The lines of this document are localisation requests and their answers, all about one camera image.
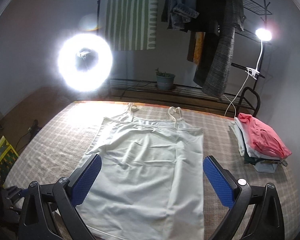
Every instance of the pink shirt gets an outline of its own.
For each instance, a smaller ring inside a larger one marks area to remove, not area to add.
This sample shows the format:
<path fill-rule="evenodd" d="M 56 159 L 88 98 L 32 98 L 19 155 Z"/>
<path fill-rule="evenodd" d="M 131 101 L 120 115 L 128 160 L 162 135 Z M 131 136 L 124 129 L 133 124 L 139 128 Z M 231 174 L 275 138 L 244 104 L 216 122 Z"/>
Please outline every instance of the pink shirt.
<path fill-rule="evenodd" d="M 262 154 L 285 159 L 291 151 L 284 145 L 276 132 L 251 114 L 239 113 L 238 119 L 249 135 L 250 147 Z"/>

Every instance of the green and white fabric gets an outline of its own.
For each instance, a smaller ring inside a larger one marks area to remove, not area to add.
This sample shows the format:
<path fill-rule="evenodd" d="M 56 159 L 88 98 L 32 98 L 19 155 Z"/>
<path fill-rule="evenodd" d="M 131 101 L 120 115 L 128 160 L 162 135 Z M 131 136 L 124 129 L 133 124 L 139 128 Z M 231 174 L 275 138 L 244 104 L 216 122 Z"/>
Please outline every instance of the green and white fabric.
<path fill-rule="evenodd" d="M 112 50 L 155 49 L 158 0 L 107 0 L 105 38 Z"/>

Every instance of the plaid tablecloth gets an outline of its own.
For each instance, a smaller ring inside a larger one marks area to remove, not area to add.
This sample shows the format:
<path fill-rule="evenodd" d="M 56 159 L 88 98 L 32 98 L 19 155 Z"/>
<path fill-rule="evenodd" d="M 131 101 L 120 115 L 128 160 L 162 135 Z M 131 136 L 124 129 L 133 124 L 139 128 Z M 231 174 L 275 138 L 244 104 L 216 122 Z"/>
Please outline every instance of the plaid tablecloth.
<path fill-rule="evenodd" d="M 103 117 L 123 113 L 128 103 L 122 102 L 74 102 L 57 114 L 34 137 L 12 167 L 5 186 L 27 188 L 32 180 L 40 184 L 55 183 L 60 177 L 68 177 L 93 141 Z M 135 116 L 146 119 L 170 119 L 167 107 L 139 104 Z M 204 156 L 213 155 L 221 166 L 235 178 L 244 178 L 250 185 L 276 185 L 280 198 L 286 239 L 292 239 L 300 222 L 300 203 L 292 172 L 279 166 L 274 174 L 257 172 L 250 164 L 243 164 L 238 143 L 229 128 L 229 118 L 214 114 L 183 110 L 186 122 L 204 129 Z M 204 238 L 208 239 L 227 212 L 205 176 L 204 183 Z M 251 215 L 250 206 L 234 239 L 240 239 Z M 62 220 L 57 217 L 60 231 L 70 239 Z"/>

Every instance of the denim jacket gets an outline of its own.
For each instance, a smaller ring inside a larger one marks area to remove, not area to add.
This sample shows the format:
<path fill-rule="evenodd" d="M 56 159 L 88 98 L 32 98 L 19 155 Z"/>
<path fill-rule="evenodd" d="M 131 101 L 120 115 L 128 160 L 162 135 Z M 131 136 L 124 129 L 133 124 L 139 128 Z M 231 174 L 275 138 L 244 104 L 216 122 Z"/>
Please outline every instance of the denim jacket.
<path fill-rule="evenodd" d="M 168 29 L 184 29 L 185 23 L 197 18 L 196 0 L 166 0 L 161 16 L 162 22 L 168 22 Z"/>

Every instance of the metal bolt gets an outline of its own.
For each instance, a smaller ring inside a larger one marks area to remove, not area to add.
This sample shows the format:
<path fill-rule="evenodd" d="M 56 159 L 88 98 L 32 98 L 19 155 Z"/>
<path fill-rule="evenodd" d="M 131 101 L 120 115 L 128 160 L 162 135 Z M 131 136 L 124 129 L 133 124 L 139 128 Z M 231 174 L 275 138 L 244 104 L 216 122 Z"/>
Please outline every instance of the metal bolt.
<path fill-rule="evenodd" d="M 31 181 L 30 182 L 30 187 L 35 187 L 37 186 L 37 182 L 34 180 L 34 181 Z"/>
<path fill-rule="evenodd" d="M 62 177 L 62 178 L 60 178 L 60 179 L 58 180 L 58 182 L 61 183 L 61 184 L 64 184 L 64 183 L 67 182 L 67 180 L 68 180 L 68 178 Z"/>
<path fill-rule="evenodd" d="M 241 186 L 244 186 L 247 184 L 246 180 L 245 179 L 238 179 L 238 183 L 241 185 Z"/>
<path fill-rule="evenodd" d="M 274 184 L 272 184 L 272 183 L 268 183 L 268 188 L 270 188 L 270 189 L 274 189 L 275 187 L 274 187 Z"/>

